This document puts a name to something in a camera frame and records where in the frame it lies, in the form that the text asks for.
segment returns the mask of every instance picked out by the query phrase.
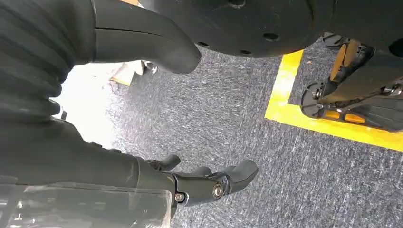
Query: yellow floor marking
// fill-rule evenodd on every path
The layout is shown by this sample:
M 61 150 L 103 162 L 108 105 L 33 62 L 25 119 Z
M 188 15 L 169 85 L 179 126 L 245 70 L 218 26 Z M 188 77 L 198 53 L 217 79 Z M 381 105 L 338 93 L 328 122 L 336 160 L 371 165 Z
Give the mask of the yellow floor marking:
M 403 152 L 403 132 L 390 133 L 355 124 L 325 119 L 311 119 L 302 114 L 298 105 L 288 104 L 302 53 L 303 50 L 283 56 L 265 118 L 315 132 Z

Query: gray carpet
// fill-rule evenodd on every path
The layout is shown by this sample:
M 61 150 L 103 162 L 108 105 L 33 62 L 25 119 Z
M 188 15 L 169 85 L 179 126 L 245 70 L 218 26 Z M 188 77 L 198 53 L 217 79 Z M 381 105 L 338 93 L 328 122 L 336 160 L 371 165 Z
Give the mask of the gray carpet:
M 291 103 L 327 76 L 333 54 L 307 49 Z M 403 227 L 403 153 L 264 119 L 280 61 L 203 50 L 190 75 L 135 78 L 106 107 L 113 146 L 145 159 L 176 153 L 181 171 L 258 164 L 246 190 L 180 209 L 173 228 Z

